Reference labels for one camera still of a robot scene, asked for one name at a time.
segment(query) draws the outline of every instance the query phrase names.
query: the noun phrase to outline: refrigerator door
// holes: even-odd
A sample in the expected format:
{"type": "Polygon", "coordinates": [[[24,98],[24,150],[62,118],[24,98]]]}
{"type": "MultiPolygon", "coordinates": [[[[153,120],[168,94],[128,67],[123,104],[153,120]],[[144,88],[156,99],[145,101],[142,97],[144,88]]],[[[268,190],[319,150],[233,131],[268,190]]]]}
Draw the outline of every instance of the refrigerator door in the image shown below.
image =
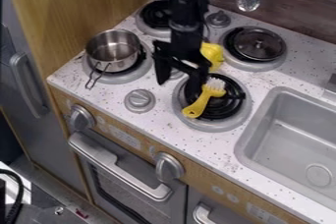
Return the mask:
{"type": "Polygon", "coordinates": [[[1,32],[6,38],[2,36],[0,106],[30,159],[83,194],[74,156],[55,114],[48,109],[42,81],[34,74],[28,44],[10,0],[3,0],[1,32]]]}

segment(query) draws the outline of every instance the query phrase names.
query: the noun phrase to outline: white countertop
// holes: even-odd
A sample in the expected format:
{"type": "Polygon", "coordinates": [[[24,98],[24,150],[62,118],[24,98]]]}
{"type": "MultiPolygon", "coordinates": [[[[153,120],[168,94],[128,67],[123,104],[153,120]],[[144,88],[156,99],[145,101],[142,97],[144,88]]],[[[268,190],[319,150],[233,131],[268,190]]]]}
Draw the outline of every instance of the white countertop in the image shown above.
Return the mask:
{"type": "MultiPolygon", "coordinates": [[[[219,9],[210,7],[212,12],[217,10],[219,9]]],[[[238,79],[248,88],[252,96],[251,115],[244,125],[233,131],[210,134],[193,130],[182,123],[174,114],[171,101],[173,89],[181,79],[159,86],[153,67],[146,75],[134,82],[96,84],[92,90],[87,90],[84,85],[88,76],[83,71],[82,58],[79,59],[79,55],[82,54],[80,53],[51,75],[47,81],[102,113],[140,130],[309,223],[334,224],[335,211],[243,166],[234,155],[234,146],[265,95],[276,86],[288,86],[327,101],[321,98],[321,95],[331,74],[336,73],[336,45],[235,13],[225,12],[232,18],[232,23],[227,28],[216,29],[210,37],[211,42],[217,42],[218,37],[228,29],[239,26],[259,26],[281,35],[288,49],[285,63],[274,71],[249,73],[235,69],[226,63],[223,64],[220,73],[238,79]],[[138,88],[148,89],[156,97],[155,107],[145,114],[132,113],[124,106],[126,94],[138,88]]],[[[134,32],[151,47],[151,40],[154,38],[144,35],[137,29],[134,15],[126,18],[115,28],[134,32]]]]}

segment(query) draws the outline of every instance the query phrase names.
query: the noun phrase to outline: cabinet handle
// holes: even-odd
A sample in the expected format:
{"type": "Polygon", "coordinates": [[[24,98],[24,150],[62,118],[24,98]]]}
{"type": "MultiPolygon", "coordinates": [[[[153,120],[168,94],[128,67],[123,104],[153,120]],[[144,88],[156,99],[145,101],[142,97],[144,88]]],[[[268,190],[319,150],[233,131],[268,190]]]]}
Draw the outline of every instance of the cabinet handle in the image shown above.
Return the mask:
{"type": "Polygon", "coordinates": [[[172,194],[171,189],[164,184],[160,184],[156,189],[153,189],[130,173],[121,169],[116,164],[118,160],[117,155],[108,151],[100,144],[90,140],[83,134],[72,134],[69,138],[69,145],[75,152],[89,160],[94,165],[100,167],[139,193],[155,201],[165,201],[170,194],[172,194]]]}
{"type": "Polygon", "coordinates": [[[32,69],[28,64],[27,54],[24,52],[16,53],[11,57],[10,66],[14,75],[14,79],[17,82],[19,92],[28,106],[31,114],[37,119],[47,114],[49,112],[48,108],[33,97],[31,87],[29,87],[27,80],[28,77],[25,75],[24,66],[28,67],[31,73],[32,84],[36,85],[35,90],[40,91],[39,87],[37,86],[36,79],[32,75],[32,69]]]}
{"type": "Polygon", "coordinates": [[[216,224],[209,219],[210,208],[203,203],[197,205],[193,212],[194,221],[197,224],[216,224]]]}

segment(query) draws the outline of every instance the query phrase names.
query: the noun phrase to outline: sink basin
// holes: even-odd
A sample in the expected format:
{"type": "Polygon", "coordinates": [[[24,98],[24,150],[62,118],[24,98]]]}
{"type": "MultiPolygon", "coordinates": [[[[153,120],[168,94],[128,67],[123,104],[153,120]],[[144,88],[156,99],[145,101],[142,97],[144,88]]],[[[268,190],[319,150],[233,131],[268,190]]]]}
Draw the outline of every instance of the sink basin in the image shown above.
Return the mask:
{"type": "Polygon", "coordinates": [[[275,87],[237,142],[235,154],[259,174],[336,210],[336,107],[275,87]]]}

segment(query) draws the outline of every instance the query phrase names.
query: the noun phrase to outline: yellow brush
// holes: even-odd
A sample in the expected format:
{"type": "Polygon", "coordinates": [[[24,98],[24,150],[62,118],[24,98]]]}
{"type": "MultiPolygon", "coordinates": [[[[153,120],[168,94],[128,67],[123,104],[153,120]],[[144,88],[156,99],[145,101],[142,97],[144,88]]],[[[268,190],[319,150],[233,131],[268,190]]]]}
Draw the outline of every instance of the yellow brush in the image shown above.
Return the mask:
{"type": "Polygon", "coordinates": [[[182,110],[182,113],[189,118],[197,118],[199,117],[205,107],[207,102],[209,101],[211,96],[214,97],[221,97],[226,94],[225,90],[225,82],[216,79],[216,78],[209,78],[201,87],[202,93],[199,98],[193,104],[189,105],[188,107],[182,110]]]}

